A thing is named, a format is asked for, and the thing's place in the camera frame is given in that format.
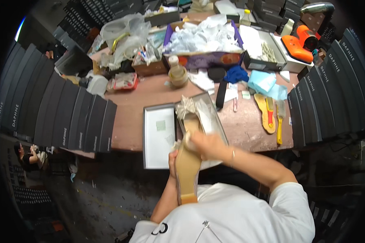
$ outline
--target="brush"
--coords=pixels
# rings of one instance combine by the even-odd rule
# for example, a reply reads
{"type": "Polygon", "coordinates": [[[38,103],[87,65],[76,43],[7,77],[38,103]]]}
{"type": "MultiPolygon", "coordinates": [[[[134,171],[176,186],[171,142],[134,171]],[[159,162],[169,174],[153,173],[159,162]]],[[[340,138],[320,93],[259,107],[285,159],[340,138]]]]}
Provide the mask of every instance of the brush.
{"type": "Polygon", "coordinates": [[[282,125],[282,120],[285,118],[285,101],[276,100],[276,104],[277,104],[277,119],[279,120],[279,124],[277,127],[277,143],[282,144],[281,125],[282,125]]]}
{"type": "Polygon", "coordinates": [[[267,97],[266,99],[266,107],[268,109],[268,125],[270,128],[273,127],[273,99],[271,97],[267,97]]]}

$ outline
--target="concrete floor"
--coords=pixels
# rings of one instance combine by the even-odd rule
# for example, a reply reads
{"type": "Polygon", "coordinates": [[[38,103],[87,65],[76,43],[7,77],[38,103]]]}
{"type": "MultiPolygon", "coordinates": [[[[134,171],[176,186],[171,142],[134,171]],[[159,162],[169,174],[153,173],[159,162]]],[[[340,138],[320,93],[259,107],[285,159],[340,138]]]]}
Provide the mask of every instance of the concrete floor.
{"type": "Polygon", "coordinates": [[[81,159],[73,183],[68,176],[50,176],[45,185],[73,242],[113,243],[150,219],[168,176],[167,170],[144,170],[142,153],[112,152],[96,161],[81,159]]]}

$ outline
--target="purple box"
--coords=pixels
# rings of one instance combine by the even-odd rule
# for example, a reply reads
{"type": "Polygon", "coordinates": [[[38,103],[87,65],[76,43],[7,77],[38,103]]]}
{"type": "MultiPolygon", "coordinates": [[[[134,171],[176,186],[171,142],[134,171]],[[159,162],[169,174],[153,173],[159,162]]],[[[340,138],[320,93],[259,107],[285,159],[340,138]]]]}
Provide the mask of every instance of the purple box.
{"type": "MultiPolygon", "coordinates": [[[[194,24],[199,24],[198,21],[190,21],[194,24]]],[[[170,37],[174,32],[175,28],[178,26],[182,29],[182,25],[184,23],[182,21],[168,24],[166,29],[165,40],[163,42],[163,46],[165,47],[170,42],[170,37]]],[[[234,38],[237,40],[239,46],[241,48],[243,45],[242,38],[239,35],[238,28],[236,27],[234,21],[231,20],[231,25],[235,29],[234,38]]],[[[186,69],[194,69],[194,68],[209,68],[212,66],[224,66],[231,67],[235,65],[242,65],[244,51],[241,52],[223,52],[223,51],[214,51],[214,52],[187,52],[185,55],[178,55],[180,65],[185,66],[186,69]]],[[[169,58],[170,54],[164,53],[163,56],[166,60],[169,58]]]]}

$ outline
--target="shoe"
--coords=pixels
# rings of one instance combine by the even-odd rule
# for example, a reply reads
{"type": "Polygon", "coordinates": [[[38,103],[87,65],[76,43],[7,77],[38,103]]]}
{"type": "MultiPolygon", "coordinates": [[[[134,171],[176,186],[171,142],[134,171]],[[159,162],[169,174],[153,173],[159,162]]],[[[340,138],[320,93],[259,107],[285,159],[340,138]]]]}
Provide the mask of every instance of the shoe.
{"type": "Polygon", "coordinates": [[[189,136],[195,131],[204,133],[197,104],[192,98],[181,97],[176,105],[177,118],[182,120],[185,136],[176,157],[177,195],[179,205],[197,202],[197,180],[202,159],[190,145],[189,136]]]}

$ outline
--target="bracelet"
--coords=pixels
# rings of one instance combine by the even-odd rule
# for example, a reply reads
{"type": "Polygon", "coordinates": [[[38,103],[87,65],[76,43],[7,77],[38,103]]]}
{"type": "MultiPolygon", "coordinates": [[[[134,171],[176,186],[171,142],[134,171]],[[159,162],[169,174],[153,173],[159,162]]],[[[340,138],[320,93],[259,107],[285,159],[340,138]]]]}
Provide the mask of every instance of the bracelet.
{"type": "Polygon", "coordinates": [[[232,160],[231,160],[231,162],[230,162],[230,168],[232,168],[232,164],[233,164],[233,162],[234,162],[234,158],[235,158],[235,152],[234,152],[234,150],[232,151],[232,160]]]}

